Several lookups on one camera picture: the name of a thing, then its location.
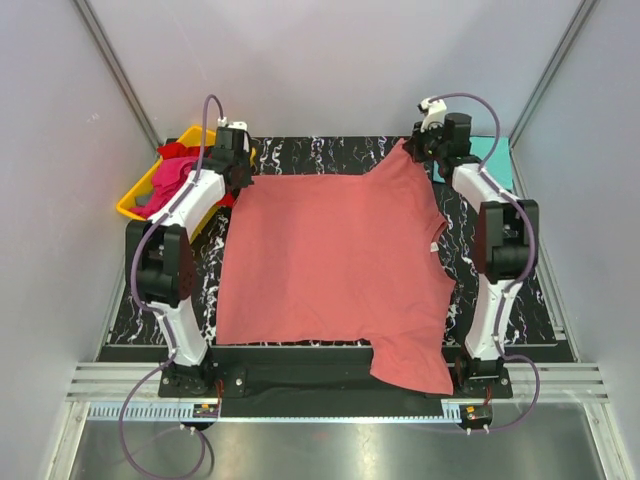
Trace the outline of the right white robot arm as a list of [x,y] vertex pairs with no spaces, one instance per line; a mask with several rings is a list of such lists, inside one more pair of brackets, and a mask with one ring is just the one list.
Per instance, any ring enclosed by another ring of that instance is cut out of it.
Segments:
[[506,380],[505,338],[517,294],[538,256],[539,207],[511,194],[471,153],[471,117],[437,113],[414,124],[405,148],[416,162],[433,161],[439,175],[477,214],[473,265],[479,288],[473,321],[456,358],[457,390],[476,396]]

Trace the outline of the salmon pink t-shirt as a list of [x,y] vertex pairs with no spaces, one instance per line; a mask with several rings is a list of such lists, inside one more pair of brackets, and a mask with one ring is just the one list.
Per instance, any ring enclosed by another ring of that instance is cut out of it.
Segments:
[[365,340],[373,377],[449,395],[445,227],[425,168],[402,143],[362,175],[258,176],[232,210],[216,340]]

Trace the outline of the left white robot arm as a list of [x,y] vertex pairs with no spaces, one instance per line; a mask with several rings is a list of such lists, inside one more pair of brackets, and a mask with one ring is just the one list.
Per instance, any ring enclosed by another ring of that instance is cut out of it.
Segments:
[[164,380],[196,396],[215,386],[216,372],[191,295],[195,265],[191,241],[227,194],[252,183],[253,150],[246,123],[220,126],[211,146],[200,146],[185,182],[147,220],[126,227],[126,272],[138,307],[154,315],[167,342]]

